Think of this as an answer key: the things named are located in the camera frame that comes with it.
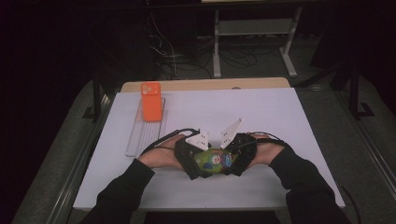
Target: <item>floor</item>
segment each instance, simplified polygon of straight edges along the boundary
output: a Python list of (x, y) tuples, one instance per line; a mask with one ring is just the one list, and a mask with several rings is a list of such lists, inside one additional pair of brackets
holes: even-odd
[[(221, 78), (286, 77), (290, 85), (295, 85), (320, 71), (309, 66), (318, 38), (297, 36), (290, 49), (290, 57), (298, 76), (290, 78), (277, 50), (284, 39), (284, 36), (251, 36), (220, 40)], [(212, 78), (211, 53), (207, 48), (212, 40), (203, 37), (200, 41), (202, 54), (198, 59), (169, 57), (163, 64), (159, 79)], [(389, 170), (396, 172), (396, 151), (393, 150), (396, 146), (396, 118), (381, 102), (375, 87), (361, 78), (360, 102), (367, 103), (375, 116), (356, 121), (347, 110), (348, 86), (342, 91), (333, 91), (331, 81), (332, 74), (307, 88), (296, 90), (324, 158), (339, 183), (346, 202), (343, 210), (352, 223), (357, 223), (358, 217), (361, 223), (392, 223), (396, 219), (396, 197), (393, 186), (389, 184), (392, 174), (388, 177), (383, 175), (377, 160), (373, 158), (372, 148), (374, 146), (382, 155)], [(64, 211), (54, 211), (53, 207), (59, 204), (56, 203), (57, 197), (64, 190), (64, 180), (69, 179), (69, 172), (75, 166), (73, 158), (78, 156), (78, 150), (85, 146), (92, 131), (92, 120), (82, 118), (90, 106), (92, 84), (88, 83), (70, 109), (44, 162), (43, 167), (56, 163), (58, 170), (40, 169), (14, 223), (24, 223), (26, 220), (29, 223), (44, 223), (49, 214), (58, 217), (60, 223), (78, 223), (86, 215), (84, 211), (71, 208), (78, 189), (72, 189), (72, 193), (63, 197), (61, 203), (66, 207)], [(60, 155), (67, 157), (59, 160)], [(281, 223), (290, 223), (286, 210), (276, 211), (276, 215)], [(143, 223), (144, 216), (144, 212), (135, 212), (131, 223)]]

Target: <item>black sleeve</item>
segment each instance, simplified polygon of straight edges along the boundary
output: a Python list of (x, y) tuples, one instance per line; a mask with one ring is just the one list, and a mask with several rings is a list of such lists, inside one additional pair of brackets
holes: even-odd
[(290, 218), (296, 223), (350, 223), (335, 202), (334, 192), (311, 162), (285, 147), (271, 162), (286, 195)]
[(99, 193), (96, 206), (81, 223), (130, 223), (132, 212), (139, 207), (143, 190), (154, 172), (134, 159), (124, 174)]

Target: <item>cable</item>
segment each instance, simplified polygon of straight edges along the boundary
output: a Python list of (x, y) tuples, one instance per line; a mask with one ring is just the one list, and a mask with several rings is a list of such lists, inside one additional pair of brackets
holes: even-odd
[(159, 54), (161, 54), (162, 56), (166, 56), (166, 52), (164, 50), (159, 50), (159, 49), (155, 49), (154, 47), (150, 46), (151, 49), (154, 49), (155, 51), (157, 51)]
[(237, 148), (242, 148), (242, 147), (245, 147), (245, 146), (248, 146), (248, 145), (251, 145), (251, 144), (257, 144), (257, 141), (251, 141), (251, 142), (242, 144), (242, 145), (238, 146)]
[(175, 150), (174, 148), (172, 148), (172, 147), (154, 147), (154, 148), (166, 148), (166, 149), (172, 149), (172, 150)]
[(213, 50), (212, 48), (215, 43), (215, 38), (213, 36), (209, 36), (207, 38), (209, 39), (209, 41), (207, 43), (204, 43), (201, 47), (198, 47), (197, 48), (198, 51), (201, 51), (206, 48), (210, 48), (210, 50)]
[(208, 59), (206, 60), (206, 62), (204, 63), (204, 65), (200, 65), (200, 64), (197, 64), (197, 63), (178, 63), (178, 64), (186, 64), (186, 65), (190, 65), (190, 66), (196, 66), (197, 68), (193, 68), (193, 69), (185, 69), (185, 68), (181, 68), (181, 67), (177, 67), (178, 69), (180, 69), (180, 70), (183, 70), (183, 71), (197, 71), (197, 70), (200, 70), (200, 69), (203, 69), (203, 70), (205, 70), (208, 74), (209, 74), (209, 78), (211, 79), (212, 78), (212, 74), (210, 73), (210, 71), (206, 68), (206, 66), (209, 64), (209, 62), (210, 62), (210, 59), (212, 59), (212, 54), (210, 54), (210, 56), (208, 57)]
[(196, 62), (197, 59), (203, 57), (207, 53), (210, 53), (212, 55), (213, 50), (201, 50), (201, 52), (198, 52), (194, 57), (190, 57), (188, 55), (180, 55), (177, 57), (176, 64), (181, 64), (181, 63), (194, 63)]
[(149, 13), (149, 15), (151, 17), (152, 24), (154, 25), (154, 27), (157, 30), (158, 34), (160, 34), (160, 36), (166, 41), (166, 43), (168, 43), (169, 47), (172, 50), (172, 56), (173, 56), (173, 60), (174, 60), (174, 76), (177, 77), (177, 73), (176, 73), (176, 59), (175, 59), (174, 48), (173, 48), (171, 42), (169, 42), (169, 40), (167, 38), (165, 38), (165, 36), (163, 36), (163, 34), (161, 33), (160, 29), (158, 29), (157, 24), (155, 23), (154, 16), (152, 15), (152, 13)]
[(118, 60), (116, 57), (114, 57), (113, 55), (111, 55), (109, 52), (107, 52), (107, 50), (105, 50), (94, 38), (92, 38), (93, 42), (95, 43), (95, 45), (97, 47), (99, 47), (99, 49), (101, 49), (108, 57), (110, 57), (112, 60), (114, 60), (114, 62), (118, 63), (119, 65), (121, 65), (122, 67), (126, 68), (128, 71), (132, 72), (132, 70), (126, 66), (125, 64), (123, 64), (122, 62), (120, 62), (120, 60)]
[(353, 208), (355, 209), (356, 213), (356, 218), (358, 219), (358, 223), (361, 224), (361, 212), (359, 211), (358, 205), (355, 203), (355, 200), (352, 198), (352, 195), (349, 193), (346, 187), (344, 185), (340, 184), (338, 181), (338, 186), (346, 193), (346, 196), (348, 199), (352, 202)]
[(179, 134), (179, 133), (184, 133), (184, 132), (191, 132), (191, 134), (188, 135), (188, 137), (200, 133), (199, 130), (195, 130), (195, 129), (191, 129), (191, 128), (175, 130), (175, 131), (173, 131), (173, 132), (167, 134), (166, 136), (164, 136), (164, 137), (158, 139), (157, 141), (151, 143), (148, 147), (146, 147), (145, 150), (143, 150), (143, 152), (142, 152), (141, 155), (143, 155), (143, 154), (145, 154), (146, 152), (148, 152), (148, 151), (154, 149), (157, 145), (159, 145), (160, 143), (164, 142), (165, 140), (168, 140), (169, 138), (171, 138), (171, 137), (173, 137), (173, 136), (176, 136), (176, 135)]
[(271, 133), (264, 133), (264, 132), (254, 132), (254, 133), (249, 133), (250, 135), (255, 134), (255, 133), (259, 133), (259, 134), (267, 134), (270, 135), (271, 137), (274, 137), (277, 140), (280, 140), (280, 138), (276, 137), (275, 135), (271, 134)]
[(163, 74), (165, 75), (166, 80), (172, 80), (172, 74), (169, 74), (168, 72), (164, 71), (162, 66), (160, 66), (160, 69), (163, 72)]
[[(273, 49), (271, 49), (271, 50), (269, 50), (267, 52), (264, 52), (264, 53), (255, 53), (255, 51), (262, 46), (262, 43), (263, 43), (263, 41), (260, 41), (256, 46), (252, 47), (252, 49), (249, 50), (249, 51), (243, 51), (241, 49), (241, 50), (239, 50), (240, 53), (232, 52), (230, 50), (227, 50), (226, 52), (228, 52), (232, 56), (232, 58), (227, 56), (224, 53), (220, 53), (219, 55), (220, 55), (221, 59), (224, 62), (226, 62), (228, 65), (230, 65), (232, 67), (235, 67), (235, 68), (248, 68), (248, 67), (250, 67), (252, 65), (257, 64), (258, 60), (257, 60), (256, 56), (272, 53), (272, 52), (276, 51), (280, 46), (283, 45), (283, 44), (282, 45), (277, 45)], [(224, 46), (229, 46), (229, 47), (232, 46), (231, 44), (227, 44), (227, 43), (225, 43), (225, 44), (223, 43), (221, 45), (223, 47)], [(247, 47), (244, 47), (243, 44), (238, 44), (238, 47), (242, 47), (242, 48), (245, 48), (245, 49), (247, 48)], [(251, 62), (248, 59), (249, 57), (251, 57), (253, 59), (253, 62)]]
[(174, 69), (176, 69), (176, 68), (174, 68), (174, 66), (172, 66), (172, 64), (163, 63), (163, 65), (168, 66), (168, 67), (171, 69), (171, 71), (172, 71), (172, 72), (169, 74), (169, 75), (170, 75), (170, 78), (166, 77), (168, 80), (174, 80), (174, 78), (176, 78), (177, 80), (180, 79), (180, 77), (175, 76), (175, 70), (174, 70)]

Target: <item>glove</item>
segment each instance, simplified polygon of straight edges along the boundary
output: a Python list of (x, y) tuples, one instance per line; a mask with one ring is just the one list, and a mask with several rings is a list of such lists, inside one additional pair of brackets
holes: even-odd
[(231, 167), (227, 169), (224, 174), (240, 176), (246, 171), (251, 161), (256, 157), (257, 139), (247, 133), (237, 133), (230, 145), (224, 149), (237, 155)]
[(180, 162), (186, 174), (191, 180), (198, 178), (198, 176), (207, 178), (212, 176), (212, 174), (202, 171), (194, 159), (194, 155), (203, 152), (200, 148), (194, 147), (186, 142), (186, 138), (183, 137), (176, 142), (175, 145), (175, 156)]

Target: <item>white 3d-printed part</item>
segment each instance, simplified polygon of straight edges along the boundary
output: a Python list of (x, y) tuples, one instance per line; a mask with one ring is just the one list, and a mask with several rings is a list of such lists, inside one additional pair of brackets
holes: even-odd
[(194, 136), (186, 138), (186, 142), (192, 146), (198, 147), (204, 151), (209, 149), (208, 133), (198, 133)]
[(244, 121), (242, 118), (237, 120), (234, 124), (221, 132), (221, 148), (226, 148), (228, 145), (230, 145), (238, 133), (238, 129), (241, 126), (242, 121)]

